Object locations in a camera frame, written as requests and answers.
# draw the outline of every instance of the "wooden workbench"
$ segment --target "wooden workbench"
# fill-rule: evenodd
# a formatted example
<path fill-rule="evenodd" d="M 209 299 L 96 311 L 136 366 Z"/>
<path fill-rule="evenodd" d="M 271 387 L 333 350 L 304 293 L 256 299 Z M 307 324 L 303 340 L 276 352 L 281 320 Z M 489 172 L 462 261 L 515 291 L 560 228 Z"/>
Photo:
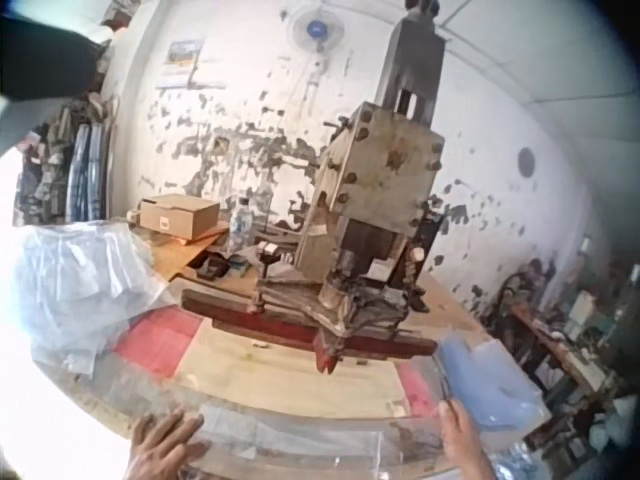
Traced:
<path fill-rule="evenodd" d="M 173 278 L 207 248 L 206 243 L 182 247 L 156 238 L 150 243 L 156 270 L 164 278 Z M 255 272 L 250 271 L 240 279 L 222 279 L 216 283 L 224 287 L 224 295 L 235 293 L 246 298 L 255 287 L 255 278 Z M 456 330 L 472 346 L 490 338 L 479 322 L 433 277 L 425 274 L 419 284 L 427 291 L 425 301 L 431 312 L 412 313 L 403 327 L 436 340 Z M 206 287 L 180 278 L 172 282 L 174 291 L 184 288 Z M 91 379 L 46 366 L 41 369 L 83 410 L 124 437 L 130 435 L 135 419 L 144 413 L 163 412 L 180 404 L 187 411 L 202 411 L 206 406 L 209 410 L 223 409 L 242 415 L 241 424 L 253 422 L 258 430 L 269 429 L 270 435 L 278 432 L 280 437 L 293 439 L 302 446 L 310 441 L 309 437 L 330 439 L 336 432 L 381 435 L 390 445 L 385 447 L 382 459 L 365 455 L 345 459 L 337 468 L 335 458 L 282 454 L 275 447 L 273 451 L 254 449 L 249 458 L 229 451 L 238 445 L 230 447 L 214 442 L 197 467 L 225 478 L 281 480 L 303 476 L 353 480 L 371 478 L 371 468 L 378 465 L 376 468 L 384 468 L 391 478 L 414 479 L 451 468 L 442 455 L 436 422 L 406 417 L 408 410 L 394 393 L 398 390 L 392 362 L 358 366 L 346 360 L 333 376 L 320 376 L 310 368 L 314 363 L 310 352 L 276 346 L 256 350 L 246 339 L 212 331 L 209 322 L 199 325 L 193 345 L 183 357 L 175 377 L 169 379 L 159 380 L 115 353 L 107 353 L 97 360 Z M 243 402 L 243 389 L 251 389 L 246 402 Z M 295 408 L 290 398 L 296 400 Z M 300 408 L 299 402 L 306 402 L 304 408 Z M 502 449 L 527 433 L 489 433 L 482 437 L 486 444 Z"/>

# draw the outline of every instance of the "plastic bottle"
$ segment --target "plastic bottle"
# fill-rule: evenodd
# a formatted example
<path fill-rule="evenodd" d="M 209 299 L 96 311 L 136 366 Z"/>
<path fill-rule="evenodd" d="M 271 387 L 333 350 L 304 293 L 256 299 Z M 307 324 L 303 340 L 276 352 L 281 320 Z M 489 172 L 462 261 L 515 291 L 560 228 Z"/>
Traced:
<path fill-rule="evenodd" d="M 252 226 L 253 212 L 249 208 L 249 199 L 241 197 L 229 222 L 229 242 L 227 243 L 229 255 L 249 245 Z"/>

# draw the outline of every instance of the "metal plate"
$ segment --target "metal plate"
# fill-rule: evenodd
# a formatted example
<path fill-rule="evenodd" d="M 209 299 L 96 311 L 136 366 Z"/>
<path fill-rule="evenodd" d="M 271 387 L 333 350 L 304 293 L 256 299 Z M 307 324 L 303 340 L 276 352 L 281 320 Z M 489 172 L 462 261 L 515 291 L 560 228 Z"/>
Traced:
<path fill-rule="evenodd" d="M 329 154 L 342 159 L 330 209 L 348 218 L 413 236 L 442 167 L 444 139 L 427 127 L 370 103 Z"/>

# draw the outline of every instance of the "clear plastic bag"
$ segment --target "clear plastic bag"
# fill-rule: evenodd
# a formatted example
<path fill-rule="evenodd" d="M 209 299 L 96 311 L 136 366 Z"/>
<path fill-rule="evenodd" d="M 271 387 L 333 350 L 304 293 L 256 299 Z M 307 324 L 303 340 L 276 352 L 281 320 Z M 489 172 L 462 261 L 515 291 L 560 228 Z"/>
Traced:
<path fill-rule="evenodd" d="M 88 373 L 131 318 L 175 303 L 150 266 L 150 248 L 125 223 L 24 227 L 11 236 L 4 321 L 25 331 L 42 359 L 57 359 L 47 363 Z"/>
<path fill-rule="evenodd" d="M 436 352 L 454 397 L 470 411 L 481 430 L 526 429 L 545 416 L 542 392 L 497 340 L 470 350 L 452 333 Z"/>

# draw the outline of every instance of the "hand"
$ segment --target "hand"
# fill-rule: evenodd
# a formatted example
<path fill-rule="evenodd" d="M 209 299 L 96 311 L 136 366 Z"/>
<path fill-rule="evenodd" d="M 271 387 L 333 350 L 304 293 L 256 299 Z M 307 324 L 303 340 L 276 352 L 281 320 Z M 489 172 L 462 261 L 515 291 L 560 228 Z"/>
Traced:
<path fill-rule="evenodd" d="M 465 480 L 495 479 L 491 462 L 482 450 L 480 436 L 462 404 L 457 400 L 440 402 L 438 415 L 444 452 L 462 471 Z"/>
<path fill-rule="evenodd" d="M 183 411 L 175 411 L 155 424 L 145 415 L 133 429 L 131 456 L 124 480 L 175 480 L 188 461 L 200 458 L 209 448 L 198 442 L 187 445 L 204 423 L 199 415 L 186 421 Z"/>

